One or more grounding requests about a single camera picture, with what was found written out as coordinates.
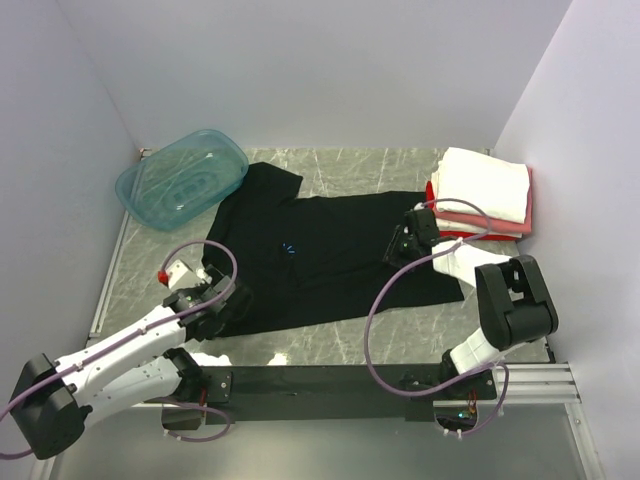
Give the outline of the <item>black t shirt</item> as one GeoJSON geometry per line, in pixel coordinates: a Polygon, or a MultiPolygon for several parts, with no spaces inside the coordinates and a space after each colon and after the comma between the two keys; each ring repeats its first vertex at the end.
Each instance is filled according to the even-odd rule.
{"type": "Polygon", "coordinates": [[[396,268],[383,256],[420,192],[301,198],[299,175],[267,163],[249,167],[216,212],[202,263],[238,278],[253,294],[222,337],[363,317],[396,268]]]}

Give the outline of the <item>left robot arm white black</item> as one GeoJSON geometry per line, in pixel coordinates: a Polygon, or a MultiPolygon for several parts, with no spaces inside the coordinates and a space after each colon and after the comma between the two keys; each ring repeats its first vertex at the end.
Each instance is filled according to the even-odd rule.
{"type": "Polygon", "coordinates": [[[235,277],[189,273],[142,319],[79,352],[23,366],[6,413],[39,460],[55,457],[96,423],[148,400],[204,411],[227,399],[231,380],[210,379],[211,360],[190,354],[189,341],[220,336],[252,301],[235,277]]]}

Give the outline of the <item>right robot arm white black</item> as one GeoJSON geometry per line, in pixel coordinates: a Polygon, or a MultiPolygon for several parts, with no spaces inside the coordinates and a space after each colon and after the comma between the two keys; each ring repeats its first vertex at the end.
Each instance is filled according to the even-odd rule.
{"type": "Polygon", "coordinates": [[[404,214],[384,261],[401,272],[431,264],[433,270],[473,287],[479,327],[443,354],[439,387],[460,399],[474,386],[473,374],[491,367],[526,343],[557,331],[558,315],[537,261],[509,257],[474,247],[462,238],[440,234],[434,211],[423,205],[404,214]]]}

